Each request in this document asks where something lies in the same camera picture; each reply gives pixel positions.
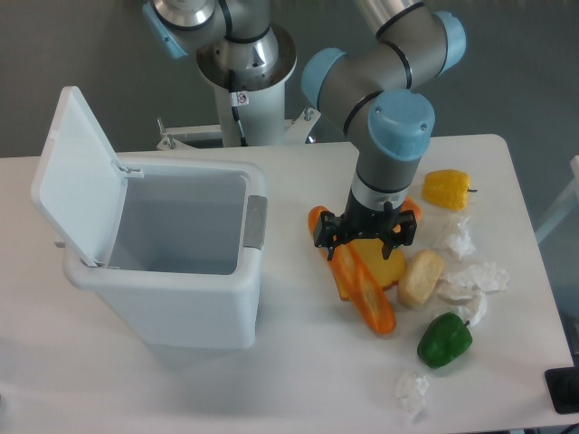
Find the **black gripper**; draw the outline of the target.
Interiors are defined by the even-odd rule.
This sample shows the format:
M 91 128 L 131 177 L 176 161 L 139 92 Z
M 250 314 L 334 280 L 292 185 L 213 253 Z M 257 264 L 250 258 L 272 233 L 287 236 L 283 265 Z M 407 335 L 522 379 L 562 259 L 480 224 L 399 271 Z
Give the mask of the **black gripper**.
M 313 232 L 314 245 L 323 249 L 327 261 L 331 261 L 336 248 L 345 242 L 379 238 L 383 243 L 383 259 L 389 259 L 394 249 L 412 245 L 416 233 L 414 211 L 399 212 L 400 207 L 385 202 L 378 211 L 367 208 L 350 191 L 341 216 L 330 211 L 320 213 Z

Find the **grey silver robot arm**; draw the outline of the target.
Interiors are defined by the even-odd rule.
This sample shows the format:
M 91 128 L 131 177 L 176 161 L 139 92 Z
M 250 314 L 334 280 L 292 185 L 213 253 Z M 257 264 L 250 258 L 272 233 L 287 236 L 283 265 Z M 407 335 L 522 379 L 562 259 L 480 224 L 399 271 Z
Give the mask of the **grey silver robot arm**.
M 315 245 L 333 254 L 356 239 L 378 239 L 388 257 L 413 242 L 416 221 L 402 208 L 435 123 L 416 88 L 456 65 L 466 50 L 460 21 L 421 1 L 360 1 L 377 44 L 353 58 L 316 53 L 300 87 L 311 106 L 357 149 L 346 209 L 323 212 Z M 285 132 L 285 83 L 296 46 L 271 20 L 267 1 L 148 1 L 143 12 L 175 58 L 193 55 L 213 86 L 225 146 L 279 145 Z

